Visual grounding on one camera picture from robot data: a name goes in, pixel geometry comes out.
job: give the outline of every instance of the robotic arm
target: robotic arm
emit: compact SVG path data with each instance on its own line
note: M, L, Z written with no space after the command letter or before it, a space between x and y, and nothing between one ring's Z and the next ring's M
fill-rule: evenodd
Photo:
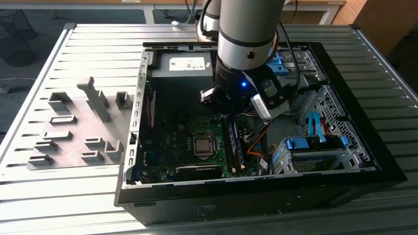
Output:
M285 0L222 1L216 83L201 92L201 102L217 113L241 113L252 101L268 120L289 107L296 87L282 87L266 65L284 5Z

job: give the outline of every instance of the black cable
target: black cable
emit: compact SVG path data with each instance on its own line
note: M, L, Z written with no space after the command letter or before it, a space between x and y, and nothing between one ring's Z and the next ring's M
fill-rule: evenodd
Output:
M212 0L209 0L208 3L205 4L204 9L202 9L202 14L201 14L201 21L200 21L200 23L201 23L201 31L202 31L202 35L204 36L209 36L209 32L204 28L204 18L205 18L205 14L208 13L210 2L212 2Z
M184 22L184 24L186 23L189 23L190 22L190 19L192 19L192 15L193 15L193 13L194 13L194 11L196 11L196 8L197 8L197 4L198 4L198 0L194 0L194 5L193 5L193 7L192 7L192 10L190 10L190 8L189 8L189 4L188 4L188 0L185 0L186 1L186 6L188 6L188 10L189 10L189 18L188 18L188 21L186 22Z
M188 12L192 14L188 0L185 0L185 2L186 2Z
M165 12L165 10L159 10L163 14L165 14L165 18L173 18L173 16L171 15L169 15L166 12Z
M285 23L292 23L294 21L296 16L297 16L297 12L298 12L298 5L300 5L298 0L296 0L296 10L294 10L293 18L290 21L286 21Z
M270 123L273 122L273 119L270 119L270 120L268 120L266 122L264 122L264 125L262 125L262 127L256 131L256 132L253 132L248 137L246 137L246 139L249 140L249 139L252 139L257 134L260 134L264 130L265 130L265 128L268 128L269 126L270 126Z
M300 88L300 83L301 83L301 71L300 71L300 65L298 65L298 62L297 62L297 57L296 57L296 52L294 52L294 49L293 49L293 46L290 45L290 39L289 39L289 35L288 35L288 32L286 32L286 29L285 29L285 26L282 24L282 22L280 21L280 25L281 25L281 28L282 28L282 31L284 31L284 34L285 34L285 40L286 40L286 43L288 43L288 47L289 47L289 51L290 51L290 54L293 56L293 62L296 64L296 71L297 71L297 89Z

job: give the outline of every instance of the desk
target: desk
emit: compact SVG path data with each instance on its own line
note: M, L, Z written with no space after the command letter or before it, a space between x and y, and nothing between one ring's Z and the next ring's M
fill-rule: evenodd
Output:
M119 165L30 171L34 142L53 110L51 92L94 76L105 94L135 94L143 42L194 41L186 25L79 24L63 31L0 145L0 231L38 234L417 234L418 100L358 30L288 25L294 41L322 42L409 181L326 211L145 228L114 206Z
M324 11L320 24L332 24L346 0L298 0L298 11ZM185 10L185 0L0 0L0 9L139 9L145 11L147 24L154 24L154 10ZM284 8L294 11L294 1Z

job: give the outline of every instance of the cable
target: cable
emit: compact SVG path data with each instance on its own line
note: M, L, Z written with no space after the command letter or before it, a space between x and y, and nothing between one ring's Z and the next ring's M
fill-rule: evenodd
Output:
M266 128L266 130L265 130L265 131L262 132L262 134L258 136L257 140L254 141L254 143L252 144L252 147L250 147L249 150L248 150L248 154L253 154L253 155L258 155L258 154L260 154L260 153L252 152L252 150L253 150L256 144L258 143L258 141L261 140L261 138L264 137L264 135L266 134L268 130L269 130L269 128Z
M253 136L256 136L258 133L261 133L264 131L264 129L270 125L270 123L273 122L273 119L268 120L265 122L265 124L262 125L262 127L258 129L257 132L253 132L248 137L246 139L249 140Z
M270 54L270 56L268 58L268 61L274 59L278 46L280 46L280 31L276 30L276 37L274 37L274 42L273 42L273 50L272 50L272 54Z
M37 78L27 78L27 77L18 77L18 78L5 78L5 79L2 79L2 81L3 80L37 80Z
M257 117L257 114L246 114L246 113L241 113L241 114L248 116L248 117Z
M212 0L208 1L208 3L205 4L204 6L204 9L202 9L202 14L201 14L201 20L200 20L200 23L201 23L201 31L202 31L202 35L204 36L209 36L209 32L205 30L204 28L204 18L205 18L205 14L208 13L208 9L209 9L209 6L210 6L210 2Z
M297 12L298 12L298 5L300 5L298 0L296 0L296 10L294 10L293 18L292 18L290 21L286 21L285 23L292 23L292 22L294 22L294 19L296 19L296 16L297 16Z
M159 11L165 14L165 16L166 16L165 18L173 18L173 16L169 15L165 10L159 10Z
M300 88L300 83L301 83L300 65L298 65L298 62L297 62L297 57L296 57L296 52L294 52L293 46L290 45L289 35L288 35L285 26L284 26L281 21L280 21L280 25L281 25L281 28L282 28L282 31L284 31L284 34L285 34L285 40L286 40L289 51L290 51L290 54L293 56L293 61L294 61L294 64L296 64L296 71L297 71L297 84L296 84L296 87L298 89Z
M193 15L193 13L194 13L194 11L196 11L196 7L197 7L197 4L198 4L198 0L194 0L194 5L193 5L193 7L192 7L192 10L190 10L190 8L189 8L189 2L188 2L188 0L185 0L185 1L186 1L188 10L189 10L189 18L188 18L188 21L184 22L184 24L185 24L185 23L189 24L190 19L192 19L192 15Z

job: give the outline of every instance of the metal table surface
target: metal table surface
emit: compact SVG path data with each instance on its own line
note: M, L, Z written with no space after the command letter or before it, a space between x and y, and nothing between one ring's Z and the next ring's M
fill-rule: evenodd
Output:
M114 206L119 165L30 171L33 144L53 110L53 91L77 92L94 76L105 93L135 91L142 43L194 41L194 26L79 24L66 29L0 146L0 234L417 234L417 95L349 26L288 26L293 41L320 41L337 64L409 180L326 211L146 228Z

